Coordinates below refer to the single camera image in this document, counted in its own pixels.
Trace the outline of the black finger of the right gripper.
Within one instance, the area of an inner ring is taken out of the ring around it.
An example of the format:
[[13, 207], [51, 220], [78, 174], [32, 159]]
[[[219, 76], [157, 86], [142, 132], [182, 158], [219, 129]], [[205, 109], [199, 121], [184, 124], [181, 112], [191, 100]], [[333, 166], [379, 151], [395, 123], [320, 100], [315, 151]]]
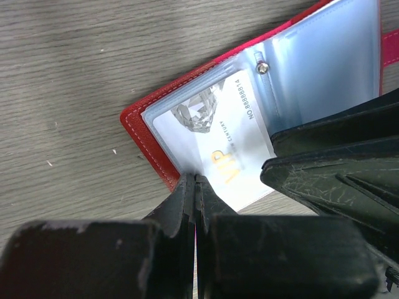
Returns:
[[289, 156], [398, 134], [398, 90], [348, 110], [272, 135], [277, 156]]
[[261, 181], [319, 215], [353, 220], [372, 252], [398, 264], [398, 137], [267, 160]]

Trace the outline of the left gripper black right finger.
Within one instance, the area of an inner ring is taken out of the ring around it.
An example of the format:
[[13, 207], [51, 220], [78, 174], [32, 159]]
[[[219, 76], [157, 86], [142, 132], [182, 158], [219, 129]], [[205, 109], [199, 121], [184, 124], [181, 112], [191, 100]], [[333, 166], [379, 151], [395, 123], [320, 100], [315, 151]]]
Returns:
[[378, 289], [348, 219], [240, 215], [199, 175], [195, 208], [200, 298], [371, 298]]

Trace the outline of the red leather card holder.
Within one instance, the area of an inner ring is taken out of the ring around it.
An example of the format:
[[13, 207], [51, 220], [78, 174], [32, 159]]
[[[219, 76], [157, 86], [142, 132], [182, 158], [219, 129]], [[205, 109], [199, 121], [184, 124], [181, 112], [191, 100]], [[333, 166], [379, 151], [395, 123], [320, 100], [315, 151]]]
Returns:
[[397, 61], [398, 31], [383, 33], [378, 1], [320, 1], [139, 100], [120, 121], [173, 189], [182, 174], [143, 118], [152, 106], [245, 70], [271, 142], [274, 133], [378, 97], [383, 69]]

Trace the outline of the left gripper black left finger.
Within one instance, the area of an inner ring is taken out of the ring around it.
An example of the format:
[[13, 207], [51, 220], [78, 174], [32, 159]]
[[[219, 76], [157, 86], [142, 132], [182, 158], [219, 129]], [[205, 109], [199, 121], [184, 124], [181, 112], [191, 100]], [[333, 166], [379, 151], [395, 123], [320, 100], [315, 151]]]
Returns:
[[39, 220], [1, 256], [2, 298], [191, 298], [195, 179], [142, 220]]

